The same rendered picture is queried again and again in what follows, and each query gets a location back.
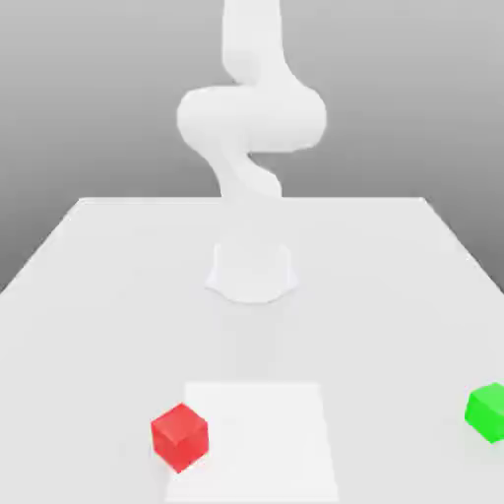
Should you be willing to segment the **small green cube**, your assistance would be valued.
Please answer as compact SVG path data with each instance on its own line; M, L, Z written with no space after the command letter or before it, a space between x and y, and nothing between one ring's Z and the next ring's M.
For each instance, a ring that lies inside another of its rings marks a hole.
M494 382L471 391L465 421L489 443L504 440L504 385Z

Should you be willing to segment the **small red cube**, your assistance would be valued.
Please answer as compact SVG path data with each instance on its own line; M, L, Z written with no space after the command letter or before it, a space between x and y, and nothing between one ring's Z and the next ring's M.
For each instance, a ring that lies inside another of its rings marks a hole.
M195 411L180 403L151 422L155 452L181 473L209 451L209 426Z

